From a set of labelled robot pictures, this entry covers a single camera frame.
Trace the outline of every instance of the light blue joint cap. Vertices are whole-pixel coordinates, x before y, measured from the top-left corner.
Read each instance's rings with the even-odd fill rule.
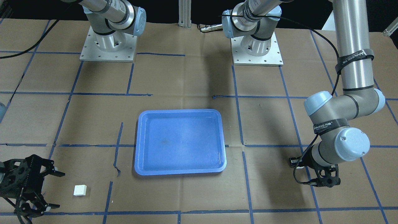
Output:
[[[135,18],[133,35],[141,36],[142,33],[144,32],[145,25],[146,25],[146,11],[145,9],[138,7],[137,15]]]
[[[267,16],[281,16],[282,15],[282,9],[280,6],[277,6],[275,8],[273,8],[273,10],[271,10],[270,12],[267,13]],[[279,21],[279,18],[269,18],[273,21]]]
[[[378,95],[378,105],[377,105],[376,109],[371,114],[374,114],[377,111],[381,110],[384,107],[384,105],[386,104],[386,97],[383,95],[383,93],[376,88],[375,88],[375,91],[377,92],[377,95]]]
[[[93,13],[93,12],[91,12],[88,8],[86,8],[86,7],[84,7],[84,6],[82,6],[82,7],[83,7],[83,11],[84,11],[84,13],[85,13],[86,15]]]
[[[223,15],[230,15],[230,11],[229,10],[225,10],[223,13]],[[231,22],[231,18],[229,16],[223,16],[222,17],[222,31],[224,32],[225,36],[227,38],[234,38],[234,32],[232,30],[232,22]]]
[[[311,116],[315,113],[319,108],[321,108],[325,103],[327,103],[332,96],[328,91],[318,92],[310,97],[308,97],[304,101],[304,107],[307,111],[308,116]]]
[[[371,146],[368,136],[358,128],[344,128],[334,140],[337,154],[345,161],[364,156]]]

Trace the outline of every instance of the gray robot arm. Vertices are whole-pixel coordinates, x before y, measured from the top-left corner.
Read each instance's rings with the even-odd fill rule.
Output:
[[[341,71],[343,95],[332,98],[328,92],[319,92],[304,103],[314,132],[322,138],[304,156],[309,157],[303,158],[307,161],[303,165],[308,166],[312,161],[322,167],[333,167],[364,156],[370,148],[369,138],[361,130],[350,127],[348,120],[373,114],[385,104],[382,92],[373,86],[366,1],[332,2],[338,50],[343,55],[336,66],[336,71]]]
[[[338,58],[336,66],[343,81],[343,95],[333,98],[329,92],[323,91],[305,101],[305,109],[314,124],[314,133],[322,141],[309,148],[301,158],[290,158],[292,167],[297,165],[315,169],[318,178],[306,184],[318,187],[340,184],[338,164],[360,158],[369,151],[369,138],[361,130],[350,127],[348,120],[373,114],[385,104],[382,92],[373,86],[373,51],[369,44],[366,1],[330,1],[333,2],[338,52],[343,55]],[[277,21],[274,19],[276,22],[272,22],[271,18],[258,16],[280,16],[279,4],[282,2],[291,1],[246,0],[233,10],[225,11],[224,15],[242,16],[223,17],[226,37],[244,36],[246,42],[252,43],[252,46],[263,43],[263,48],[253,49],[254,47],[248,45],[257,52],[247,53],[254,56],[265,55],[266,50],[271,47],[271,43],[265,42],[272,35]],[[318,175],[322,170],[326,174]]]
[[[99,35],[109,35],[114,31],[120,31],[140,36],[145,29],[145,10],[133,6],[127,0],[61,1],[82,5],[93,30]]]

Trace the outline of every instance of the plastic tray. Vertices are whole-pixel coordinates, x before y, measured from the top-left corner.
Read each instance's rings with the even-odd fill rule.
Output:
[[[140,175],[223,171],[221,114],[213,109],[142,112],[134,167]]]

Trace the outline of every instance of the small white cube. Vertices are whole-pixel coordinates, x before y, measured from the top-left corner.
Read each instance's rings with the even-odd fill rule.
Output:
[[[74,196],[85,196],[87,186],[86,185],[75,185],[75,190],[73,191]]]

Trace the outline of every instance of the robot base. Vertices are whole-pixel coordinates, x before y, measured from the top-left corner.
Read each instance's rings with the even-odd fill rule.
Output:
[[[82,54],[81,61],[109,61],[109,62],[134,62],[137,50],[137,36],[122,33],[126,36],[126,42],[117,51],[102,51],[96,46],[96,34],[90,27]]]
[[[264,56],[252,56],[244,52],[240,46],[243,37],[231,38],[232,58],[234,65],[257,65],[257,66],[282,66],[283,60],[279,50],[275,33],[272,34],[272,46],[268,54]]]

